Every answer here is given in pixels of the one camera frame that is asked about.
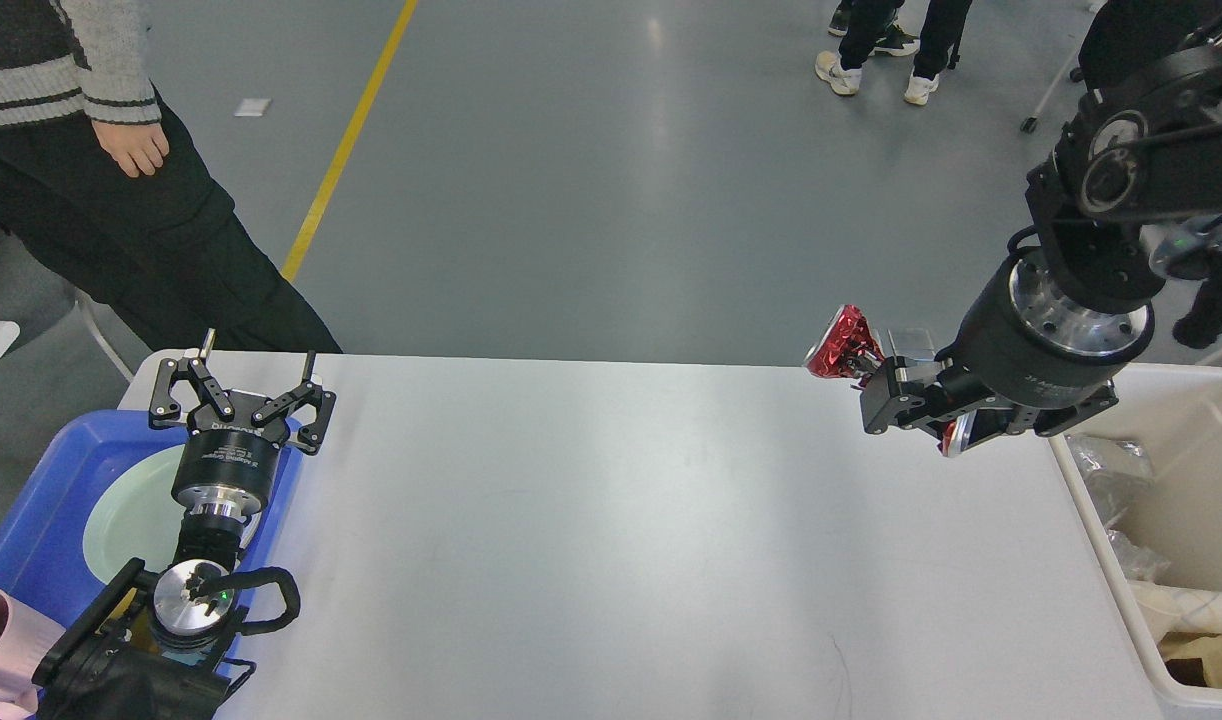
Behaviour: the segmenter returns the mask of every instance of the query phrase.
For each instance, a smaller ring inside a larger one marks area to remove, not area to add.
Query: person
[[[852,1],[841,0],[838,9],[833,11],[832,18],[829,21],[830,35],[847,35],[847,28],[851,26]],[[895,16],[896,12],[893,11],[891,12],[891,17],[886,20],[881,35],[877,38],[876,44],[873,44],[871,55],[882,54],[903,57],[918,51],[918,35],[909,35],[908,32],[904,32],[904,28],[899,27],[899,23],[896,22]]]
[[[835,13],[836,24],[843,24],[843,40],[838,53],[816,55],[816,77],[829,83],[835,94],[849,97],[859,92],[864,60],[885,38],[886,27],[893,22],[904,0],[851,0],[844,17]],[[971,0],[931,0],[923,22],[913,70],[904,89],[904,101],[926,105],[932,92],[940,88],[940,73],[949,64],[949,49],[962,37]],[[833,32],[835,23],[830,23]]]
[[[152,350],[341,351],[152,86],[139,0],[0,2],[0,224]]]

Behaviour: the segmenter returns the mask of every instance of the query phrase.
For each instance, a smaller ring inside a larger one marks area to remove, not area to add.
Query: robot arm
[[[246,568],[244,544],[274,491],[279,455],[314,455],[326,438],[335,392],[314,383],[312,352],[296,388],[269,399],[221,386],[207,368],[209,332],[197,357],[164,359],[149,425],[189,430],[172,484],[183,507],[175,559],[161,573],[131,559],[55,643],[34,674],[46,692],[39,720],[208,720],[255,671],[227,656],[240,634],[276,632],[299,616],[299,589],[285,568]],[[172,397],[189,384],[189,413]],[[288,418],[310,406],[314,421],[292,439]],[[273,586],[285,610],[248,620],[242,592]],[[221,665],[244,667],[237,678]]]
[[[1149,346],[1150,299],[1206,279],[1176,328],[1222,329],[1222,15],[1119,86],[1089,92],[1028,175],[1033,226],[935,359],[882,354],[844,306],[807,366],[862,389],[864,430],[921,429],[943,455],[1001,434],[1052,436],[1116,405],[1111,378]],[[1035,233],[1037,244],[1022,246]]]

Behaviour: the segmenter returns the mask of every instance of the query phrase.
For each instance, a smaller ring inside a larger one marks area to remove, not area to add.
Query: blue tray
[[[66,628],[72,625],[104,589],[82,557],[87,516],[132,465],[186,438],[183,428],[149,429],[144,411],[99,410],[64,425],[0,524],[0,588]],[[247,568],[264,565],[297,474],[299,451],[284,452],[273,501],[242,560]],[[163,532],[175,538],[178,528]]]

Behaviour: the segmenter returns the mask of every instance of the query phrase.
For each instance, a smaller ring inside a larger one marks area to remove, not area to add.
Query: white sneaker
[[[909,105],[926,105],[932,92],[938,90],[938,75],[931,79],[910,75],[909,86],[904,88],[904,101],[908,101]]]
[[[816,77],[829,83],[838,95],[854,95],[859,92],[860,68],[843,70],[838,55],[827,50],[816,55]]]

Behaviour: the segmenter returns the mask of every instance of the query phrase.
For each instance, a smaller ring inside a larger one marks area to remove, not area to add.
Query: chair leg
[[[1022,123],[1022,126],[1019,126],[1019,130],[1022,130],[1022,132],[1031,133],[1033,128],[1037,127],[1037,117],[1039,115],[1042,114],[1042,108],[1046,108],[1046,100],[1051,99],[1051,94],[1053,94],[1055,87],[1059,86],[1059,82],[1063,81],[1066,73],[1069,72],[1069,67],[1077,62],[1078,51],[1080,50],[1081,50],[1081,44],[1073,46],[1073,51],[1069,53],[1069,57],[1064,60],[1063,65],[1059,66],[1059,72],[1055,73],[1055,79],[1051,81],[1051,86],[1046,87],[1046,92],[1042,94],[1042,99],[1037,101],[1037,108],[1033,109],[1033,115],[1030,115],[1030,117],[1024,119],[1024,122]]]
[[[122,362],[122,357],[117,354],[117,351],[112,350],[112,345],[109,345],[108,339],[104,337],[104,332],[100,332],[99,325],[95,324],[95,312],[93,310],[94,304],[95,301],[90,299],[89,295],[86,295],[86,292],[82,292],[81,290],[77,291],[77,309],[82,313],[82,323],[86,324],[87,331],[89,331],[90,337],[95,340],[95,345],[100,346],[100,350],[104,351],[104,354],[109,358],[109,363],[112,363],[112,368],[117,369],[117,373],[121,373],[122,378],[126,379],[127,383],[131,383],[131,379],[134,378],[134,373],[132,373],[131,368],[127,368],[127,364]]]

